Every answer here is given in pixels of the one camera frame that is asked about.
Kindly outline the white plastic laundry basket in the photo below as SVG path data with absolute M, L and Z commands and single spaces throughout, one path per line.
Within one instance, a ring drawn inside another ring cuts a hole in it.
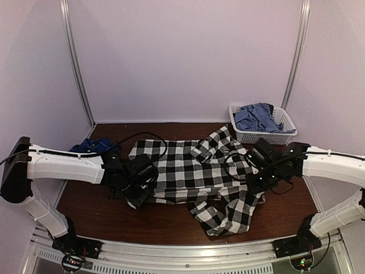
M 231 104 L 228 107 L 230 121 L 235 132 L 236 139 L 244 144 L 253 144 L 259 138 L 265 139 L 270 144 L 284 145 L 289 144 L 291 139 L 298 135 L 297 127 L 292 121 L 288 113 L 279 107 L 273 107 L 273 118 L 276 123 L 283 124 L 284 133 L 269 133 L 269 132 L 256 132 L 256 131 L 241 131 L 236 127 L 234 116 L 237 111 L 240 110 L 240 106 L 237 104 Z

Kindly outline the blue plaid shirt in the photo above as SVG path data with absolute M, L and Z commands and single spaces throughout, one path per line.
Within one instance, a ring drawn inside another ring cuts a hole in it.
M 74 145 L 72 149 L 70 149 L 70 152 L 97 154 L 97 156 L 102 156 L 106 154 L 119 154 L 120 147 L 117 143 L 112 143 L 108 138 L 86 138 L 81 144 Z

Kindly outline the black white checked shirt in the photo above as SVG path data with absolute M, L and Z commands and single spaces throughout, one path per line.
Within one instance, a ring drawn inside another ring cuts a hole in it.
M 225 236 L 249 230 L 263 195 L 251 194 L 245 184 L 253 171 L 246 152 L 224 125 L 201 140 L 140 140 L 128 157 L 146 154 L 157 167 L 149 203 L 187 204 L 208 236 Z

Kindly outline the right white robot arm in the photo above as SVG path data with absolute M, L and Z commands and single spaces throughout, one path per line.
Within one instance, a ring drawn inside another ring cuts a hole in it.
M 292 177 L 322 177 L 359 186 L 347 200 L 304 218 L 292 246 L 304 252 L 327 233 L 364 219 L 364 157 L 324 150 L 307 143 L 292 142 L 283 151 L 259 139 L 248 152 L 248 161 L 257 173 L 246 176 L 249 192 L 258 194 Z

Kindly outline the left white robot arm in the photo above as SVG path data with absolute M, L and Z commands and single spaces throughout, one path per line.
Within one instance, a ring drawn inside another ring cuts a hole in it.
M 76 236 L 72 220 L 42 199 L 31 184 L 35 179 L 60 179 L 107 186 L 113 197 L 126 198 L 137 208 L 152 195 L 159 175 L 157 168 L 146 154 L 133 159 L 121 159 L 118 154 L 114 145 L 70 152 L 51 150 L 31 144 L 30 138 L 23 136 L 1 161 L 1 197 L 22 206 L 63 248 L 77 253 L 82 241 Z

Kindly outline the light blue checked shirt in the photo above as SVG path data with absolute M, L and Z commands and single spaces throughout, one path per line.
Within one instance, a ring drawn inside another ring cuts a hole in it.
M 234 122 L 240 131 L 268 132 L 275 134 L 293 134 L 296 129 L 284 130 L 283 123 L 276 123 L 273 117 L 274 106 L 257 103 L 242 106 L 234 114 Z

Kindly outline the right circuit board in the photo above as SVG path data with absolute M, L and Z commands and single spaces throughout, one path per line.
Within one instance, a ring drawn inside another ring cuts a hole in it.
M 314 259 L 312 257 L 296 257 L 290 259 L 291 266 L 300 272 L 308 271 L 313 265 Z

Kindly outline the circuit board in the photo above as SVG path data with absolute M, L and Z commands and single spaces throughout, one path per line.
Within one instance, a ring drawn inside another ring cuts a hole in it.
M 300 272 L 308 271 L 313 265 L 314 259 L 312 257 L 296 257 L 290 259 L 291 266 Z
M 77 256 L 64 255 L 61 260 L 61 266 L 67 272 L 76 272 L 80 270 L 86 261 Z

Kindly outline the left circuit board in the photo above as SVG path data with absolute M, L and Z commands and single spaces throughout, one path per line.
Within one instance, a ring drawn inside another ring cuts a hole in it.
M 61 260 L 61 266 L 67 272 L 76 272 L 80 270 L 86 261 L 77 256 L 64 255 Z

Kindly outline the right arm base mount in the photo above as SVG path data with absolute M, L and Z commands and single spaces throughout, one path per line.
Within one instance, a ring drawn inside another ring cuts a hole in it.
M 296 236 L 273 241 L 274 252 L 278 259 L 301 253 L 308 253 L 313 249 L 320 248 L 321 246 L 322 243 L 319 239 L 299 239 Z

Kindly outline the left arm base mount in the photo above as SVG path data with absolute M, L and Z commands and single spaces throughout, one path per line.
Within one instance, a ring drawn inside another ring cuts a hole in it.
M 87 239 L 83 237 L 77 238 L 75 247 L 66 247 L 60 241 L 54 240 L 52 248 L 61 251 L 66 255 L 74 255 L 82 259 L 98 259 L 101 251 L 102 242 L 98 240 Z

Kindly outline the aluminium front rail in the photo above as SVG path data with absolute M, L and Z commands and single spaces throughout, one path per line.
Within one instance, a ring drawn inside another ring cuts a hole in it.
M 342 234 L 332 232 L 330 248 L 320 264 L 297 271 L 290 257 L 278 258 L 274 240 L 213 245 L 148 245 L 101 241 L 97 259 L 76 273 L 354 273 Z M 63 254 L 52 249 L 43 227 L 36 226 L 20 273 L 67 273 Z

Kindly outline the right aluminium frame post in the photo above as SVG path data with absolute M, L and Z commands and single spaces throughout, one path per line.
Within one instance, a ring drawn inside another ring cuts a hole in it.
M 290 99 L 294 90 L 295 81 L 299 72 L 299 65 L 305 47 L 305 41 L 307 37 L 307 30 L 310 20 L 310 0 L 303 0 L 301 12 L 299 14 L 299 25 L 297 31 L 297 39 L 294 47 L 293 60 L 291 63 L 289 77 L 286 84 L 285 93 L 282 99 L 281 108 L 287 110 Z

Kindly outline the aluminium frame post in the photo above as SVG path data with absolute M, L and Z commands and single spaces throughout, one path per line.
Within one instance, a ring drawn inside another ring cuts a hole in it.
M 76 52 L 76 44 L 75 44 L 75 38 L 72 30 L 72 22 L 71 22 L 71 14 L 70 14 L 70 7 L 69 7 L 69 1 L 67 0 L 60 0 L 60 13 L 62 16 L 62 21 L 64 25 L 64 32 L 68 47 L 68 52 L 70 56 L 71 61 L 71 68 L 74 74 L 76 87 L 80 96 L 81 104 L 83 107 L 83 110 L 85 112 L 87 122 L 91 128 L 93 128 L 96 123 L 91 111 L 91 106 L 87 97 L 86 89 L 84 86 L 84 81 L 82 77 L 82 72 L 80 69 L 80 64 L 78 60 L 78 55 Z
M 287 110 L 290 99 L 294 90 L 295 81 L 299 72 L 299 65 L 305 47 L 305 41 L 307 37 L 307 30 L 310 20 L 310 0 L 303 0 L 301 12 L 299 14 L 299 25 L 297 31 L 297 39 L 294 47 L 293 60 L 291 63 L 289 77 L 286 84 L 285 93 L 282 99 L 281 108 Z

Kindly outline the left aluminium frame post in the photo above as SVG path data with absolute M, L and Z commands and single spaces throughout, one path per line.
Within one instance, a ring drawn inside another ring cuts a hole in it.
M 96 123 L 91 111 L 91 106 L 87 97 L 86 89 L 84 86 L 84 81 L 82 77 L 82 72 L 80 69 L 80 64 L 78 60 L 78 55 L 76 52 L 76 44 L 75 44 L 75 38 L 72 30 L 72 22 L 71 22 L 71 14 L 70 14 L 70 7 L 69 7 L 69 1 L 67 0 L 60 0 L 60 13 L 62 16 L 62 21 L 64 25 L 64 32 L 68 47 L 68 52 L 70 56 L 71 61 L 71 68 L 74 74 L 76 87 L 80 96 L 81 104 L 83 107 L 83 110 L 85 112 L 87 122 L 91 128 L 93 128 Z

